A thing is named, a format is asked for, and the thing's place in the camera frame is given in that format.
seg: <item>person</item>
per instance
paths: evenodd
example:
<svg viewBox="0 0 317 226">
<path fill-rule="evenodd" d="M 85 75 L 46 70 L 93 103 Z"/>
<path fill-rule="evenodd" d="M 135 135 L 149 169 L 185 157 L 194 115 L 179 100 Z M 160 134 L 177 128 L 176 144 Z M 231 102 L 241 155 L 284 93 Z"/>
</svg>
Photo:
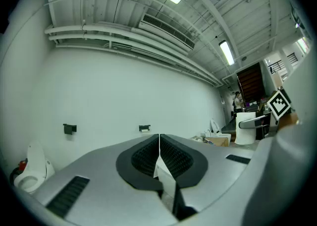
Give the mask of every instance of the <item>person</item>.
<svg viewBox="0 0 317 226">
<path fill-rule="evenodd" d="M 240 92 L 239 91 L 236 92 L 236 96 L 234 98 L 234 104 L 236 106 L 237 113 L 241 113 L 242 112 L 242 107 L 243 107 L 243 101 L 240 98 Z"/>
</svg>

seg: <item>cardboard box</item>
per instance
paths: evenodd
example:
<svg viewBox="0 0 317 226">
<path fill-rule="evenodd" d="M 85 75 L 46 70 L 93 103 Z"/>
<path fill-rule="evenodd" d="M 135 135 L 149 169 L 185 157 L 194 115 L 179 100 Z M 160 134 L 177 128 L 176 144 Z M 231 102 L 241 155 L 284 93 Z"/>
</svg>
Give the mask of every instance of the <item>cardboard box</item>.
<svg viewBox="0 0 317 226">
<path fill-rule="evenodd" d="M 289 125 L 296 125 L 297 121 L 298 116 L 296 113 L 286 114 L 279 119 L 277 131 Z"/>
<path fill-rule="evenodd" d="M 211 141 L 217 147 L 229 147 L 229 141 L 226 137 L 206 137 L 208 141 Z"/>
</svg>

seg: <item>black vent slot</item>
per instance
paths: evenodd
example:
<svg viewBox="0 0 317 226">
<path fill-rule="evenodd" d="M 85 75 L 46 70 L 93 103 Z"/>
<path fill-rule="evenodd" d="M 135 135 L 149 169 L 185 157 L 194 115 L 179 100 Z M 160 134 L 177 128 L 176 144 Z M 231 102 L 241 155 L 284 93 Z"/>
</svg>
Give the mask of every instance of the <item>black vent slot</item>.
<svg viewBox="0 0 317 226">
<path fill-rule="evenodd" d="M 240 156 L 235 156 L 235 155 L 229 155 L 226 157 L 227 159 L 229 160 L 232 160 L 232 161 L 235 161 L 235 162 L 238 162 L 238 163 L 242 163 L 242 164 L 249 164 L 250 160 L 249 158 L 245 158 L 245 157 L 240 157 Z"/>
<path fill-rule="evenodd" d="M 169 34 L 173 35 L 174 37 L 178 38 L 179 40 L 183 41 L 185 44 L 187 44 L 188 46 L 190 46 L 191 48 L 195 47 L 195 44 L 193 41 L 191 41 L 189 38 L 187 38 L 186 36 L 184 36 L 182 33 L 180 33 L 179 31 L 175 30 L 174 28 L 172 28 L 171 26 L 167 25 L 166 23 L 161 22 L 158 19 L 155 19 L 154 17 L 151 17 L 149 15 L 144 15 L 143 20 L 145 22 L 148 22 L 150 24 L 153 24 L 155 26 L 157 26 L 158 28 L 168 32 Z"/>
<path fill-rule="evenodd" d="M 64 218 L 74 205 L 82 191 L 88 184 L 89 179 L 74 177 L 47 205 L 47 209 Z"/>
</svg>

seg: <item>black mesh grille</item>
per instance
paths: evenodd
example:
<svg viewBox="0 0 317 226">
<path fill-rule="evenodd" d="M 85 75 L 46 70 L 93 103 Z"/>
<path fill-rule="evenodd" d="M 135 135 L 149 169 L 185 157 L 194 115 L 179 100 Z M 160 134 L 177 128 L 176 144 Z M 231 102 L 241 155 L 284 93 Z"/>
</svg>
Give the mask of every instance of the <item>black mesh grille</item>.
<svg viewBox="0 0 317 226">
<path fill-rule="evenodd" d="M 158 157 L 159 141 L 154 140 L 136 151 L 131 158 L 131 163 L 138 171 L 153 177 Z"/>
<path fill-rule="evenodd" d="M 153 24 L 153 25 L 157 26 L 158 28 L 160 28 L 160 29 L 168 32 L 169 34 L 175 36 L 179 40 L 181 40 L 184 43 L 186 43 L 187 45 L 189 45 L 191 48 L 195 47 L 195 44 L 193 41 L 191 41 L 189 38 L 185 37 L 182 33 L 178 32 L 173 27 L 168 26 L 167 24 L 161 22 L 160 20 L 157 20 L 149 15 L 144 15 L 143 20 L 150 23 L 150 24 Z"/>
<path fill-rule="evenodd" d="M 70 208 L 74 205 L 82 191 L 88 184 L 89 179 L 74 177 L 47 205 L 47 209 L 54 214 L 65 217 Z"/>
<path fill-rule="evenodd" d="M 161 157 L 173 178 L 177 178 L 193 165 L 193 158 L 173 144 L 160 139 Z"/>
</svg>

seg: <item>black wall mount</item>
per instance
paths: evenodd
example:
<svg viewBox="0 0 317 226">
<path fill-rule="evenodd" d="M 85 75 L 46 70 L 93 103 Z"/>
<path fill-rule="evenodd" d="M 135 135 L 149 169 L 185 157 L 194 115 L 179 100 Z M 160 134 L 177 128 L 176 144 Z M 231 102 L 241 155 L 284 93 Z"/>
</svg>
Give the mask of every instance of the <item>black wall mount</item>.
<svg viewBox="0 0 317 226">
<path fill-rule="evenodd" d="M 64 126 L 64 133 L 72 135 L 73 132 L 77 132 L 77 126 L 76 125 L 69 125 L 69 124 L 63 124 Z"/>
<path fill-rule="evenodd" d="M 142 130 L 150 130 L 151 125 L 139 125 L 139 131 L 142 132 Z"/>
</svg>

